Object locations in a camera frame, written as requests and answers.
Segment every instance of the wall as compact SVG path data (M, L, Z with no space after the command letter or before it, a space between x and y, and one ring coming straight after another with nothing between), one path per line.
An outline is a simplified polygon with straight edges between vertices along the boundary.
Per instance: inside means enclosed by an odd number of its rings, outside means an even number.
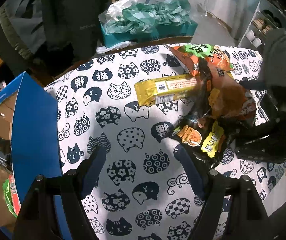
M240 34L245 32L253 17L258 3L259 0L246 1L246 9L244 10L243 19L240 24ZM216 17L225 22L228 26L233 27L237 4L238 0L208 0L206 4L206 10L210 11Z

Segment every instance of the tablecloth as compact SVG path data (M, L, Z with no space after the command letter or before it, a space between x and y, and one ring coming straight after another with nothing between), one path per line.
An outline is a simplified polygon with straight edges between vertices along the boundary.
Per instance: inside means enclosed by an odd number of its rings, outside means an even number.
M221 47L233 64L233 77L256 79L261 55ZM95 58L45 89L58 100L58 140L62 170L76 169L97 145L107 159L91 195L82 201L101 240L182 240L198 217L203 201L193 194L173 152L177 141L164 138L190 99L138 106L134 84L183 74L181 63L163 45L131 49ZM255 101L264 91L252 91ZM265 122L257 109L256 124ZM262 200L284 174L283 164L238 159L228 148L216 168L225 176L247 174ZM216 237L223 233L231 198L225 197Z

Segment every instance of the blue cardboard box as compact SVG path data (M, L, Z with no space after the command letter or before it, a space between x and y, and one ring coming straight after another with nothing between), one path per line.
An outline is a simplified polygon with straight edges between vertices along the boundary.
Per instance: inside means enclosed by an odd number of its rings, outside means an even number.
M158 25L155 27L155 30L151 33L138 33L138 34L131 34L129 32L106 34L104 27L101 24L101 31L105 47L110 48L122 41L147 42L168 37L193 36L197 28L197 23L194 21L191 22L192 22L191 24L184 23L180 26Z
M57 139L58 102L26 72L0 92L0 137L11 140L12 167L22 203L33 180L61 176ZM64 239L69 239L60 196L56 212Z

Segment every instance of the small snack packet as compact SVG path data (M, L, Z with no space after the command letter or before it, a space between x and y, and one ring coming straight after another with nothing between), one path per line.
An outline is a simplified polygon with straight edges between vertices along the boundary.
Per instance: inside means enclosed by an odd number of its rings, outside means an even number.
M186 44L177 47L166 46L184 64L186 71L192 76L196 76L199 73L199 58L205 59L222 70L233 70L228 56L216 45Z
M21 209L21 203L20 203L18 192L16 190L16 185L15 185L15 180L14 180L13 175L9 175L9 183L10 183L11 198L12 198L14 212L16 215L19 215L19 211Z
M2 184L2 189L3 189L4 200L5 200L7 208L12 213L12 215L17 218L18 216L14 212L14 207L12 203L9 179L6 179L5 182Z

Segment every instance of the floor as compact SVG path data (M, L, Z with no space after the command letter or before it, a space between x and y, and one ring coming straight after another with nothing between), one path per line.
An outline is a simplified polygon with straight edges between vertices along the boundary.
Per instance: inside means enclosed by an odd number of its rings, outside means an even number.
M212 16L202 14L197 18L198 26L191 43L235 46L227 29Z

